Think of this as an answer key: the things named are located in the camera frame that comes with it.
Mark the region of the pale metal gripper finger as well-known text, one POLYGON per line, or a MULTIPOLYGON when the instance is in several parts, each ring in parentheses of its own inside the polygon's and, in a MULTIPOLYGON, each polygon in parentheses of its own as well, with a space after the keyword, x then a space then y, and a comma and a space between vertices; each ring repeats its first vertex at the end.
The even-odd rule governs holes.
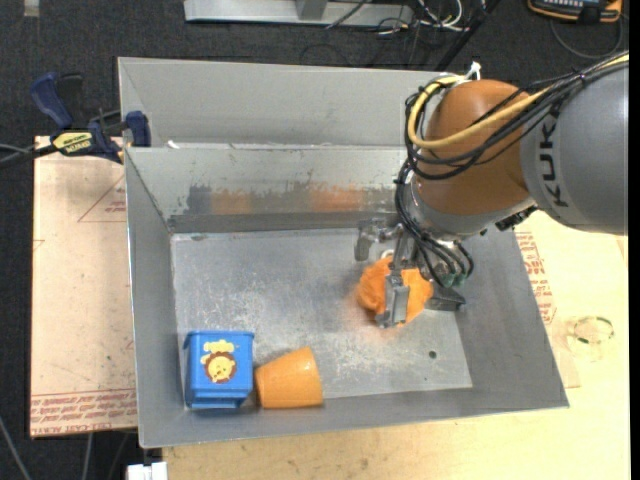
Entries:
POLYGON ((381 314, 381 327, 395 327, 406 322, 410 287, 400 274, 391 273, 385 278, 385 308, 381 314))

